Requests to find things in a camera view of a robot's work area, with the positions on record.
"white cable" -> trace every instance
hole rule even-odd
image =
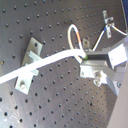
[[[72,45],[72,41],[71,41],[71,30],[72,30],[72,28],[74,28],[75,33],[77,34],[77,36],[79,35],[79,33],[78,33],[77,27],[76,27],[74,24],[71,24],[71,25],[69,26],[69,28],[68,28],[68,35],[67,35],[68,43],[69,43],[70,48],[71,48],[71,49],[74,49],[74,47],[73,47],[73,45]],[[84,51],[84,50],[83,50],[83,47],[82,47],[82,44],[81,44],[81,41],[79,41],[78,43],[79,43],[80,49],[81,49],[82,51]],[[75,58],[76,58],[76,60],[77,60],[79,63],[82,62],[82,59],[81,59],[79,56],[75,56]]]
[[[34,63],[31,63],[27,66],[21,67],[15,71],[12,71],[12,72],[0,77],[0,84],[6,82],[8,80],[11,80],[15,77],[18,77],[20,75],[24,75],[27,72],[33,71],[37,68],[46,66],[46,65],[54,63],[58,60],[61,60],[61,59],[67,58],[67,57],[71,57],[71,56],[81,56],[84,58],[86,56],[86,54],[84,51],[79,50],[79,49],[65,50],[65,51],[56,53],[52,56],[46,57],[44,59],[41,59],[41,60],[36,61]]]
[[[93,48],[93,51],[96,50],[98,44],[100,43],[100,40],[101,40],[101,38],[102,38],[102,36],[103,36],[105,30],[106,30],[106,27],[105,27],[104,30],[101,32],[101,34],[100,34],[100,36],[99,36],[99,38],[98,38],[98,40],[97,40],[97,42],[96,42],[96,44],[95,44],[95,46],[94,46],[94,48]]]
[[[127,36],[126,33],[122,32],[121,30],[119,30],[118,28],[116,28],[114,25],[112,25],[112,28],[115,29],[117,32],[121,33],[124,36]]]

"bolt head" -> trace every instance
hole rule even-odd
[[[95,72],[95,78],[94,78],[94,84],[97,86],[97,87],[100,87],[101,85],[101,73],[100,72]]]
[[[26,89],[25,84],[21,84],[20,89],[24,91]]]

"black perforated panel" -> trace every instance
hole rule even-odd
[[[31,37],[44,47],[41,57],[69,49],[70,24],[88,37],[91,48],[104,28],[102,11],[114,17],[125,31],[120,0],[1,0],[0,76],[21,66]],[[98,50],[123,38],[112,30],[104,34]],[[72,32],[74,46],[78,47]],[[79,78],[75,58],[60,60],[39,69],[29,95],[14,89],[16,79],[0,85],[1,128],[106,128],[116,96],[107,85],[97,88],[93,80]]]

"metal plate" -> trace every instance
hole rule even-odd
[[[89,42],[89,40],[83,38],[83,39],[82,39],[82,44],[83,44],[83,49],[84,49],[85,51],[88,51],[89,48],[90,48],[90,45],[89,45],[90,42]]]
[[[67,29],[74,23],[92,48],[104,27],[103,10],[125,31],[120,0],[1,0],[0,76],[20,68],[31,37],[44,44],[41,58],[69,49]],[[78,47],[72,32],[74,47]],[[97,50],[123,38],[112,30]],[[15,90],[16,79],[0,85],[2,128],[106,128],[116,96],[108,86],[97,88],[79,78],[79,64],[67,58],[39,69],[29,95]]]
[[[107,24],[110,24],[110,21],[113,20],[113,17],[110,17],[110,18],[108,17],[107,10],[104,10],[104,11],[103,11],[103,17],[104,17],[104,22],[105,22],[106,25],[107,25]],[[106,28],[106,33],[107,33],[107,38],[108,38],[108,39],[112,37],[110,26],[108,26],[108,27]]]

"metal bracket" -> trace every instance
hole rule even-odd
[[[119,88],[113,82],[114,71],[111,70],[106,61],[86,60],[80,65],[81,78],[93,78],[94,85],[108,84],[112,91],[118,96]]]
[[[43,45],[32,37],[30,39],[26,54],[24,56],[22,66],[40,60],[41,57],[39,57],[39,55],[41,53],[42,48]],[[38,70],[20,74],[17,79],[15,89],[27,95],[31,86],[33,76],[38,76],[38,74],[39,74]]]
[[[90,42],[89,40],[83,38],[82,39],[82,44],[83,44],[83,48],[85,51],[89,51],[89,48],[90,48]]]
[[[103,17],[104,17],[104,22],[105,22],[105,24],[108,25],[108,26],[107,26],[107,29],[106,29],[106,32],[107,32],[107,38],[109,39],[109,38],[112,37],[111,29],[110,29],[109,24],[110,24],[111,21],[114,20],[114,18],[113,18],[113,17],[109,17],[109,18],[108,18],[107,10],[104,10],[104,11],[103,11]]]

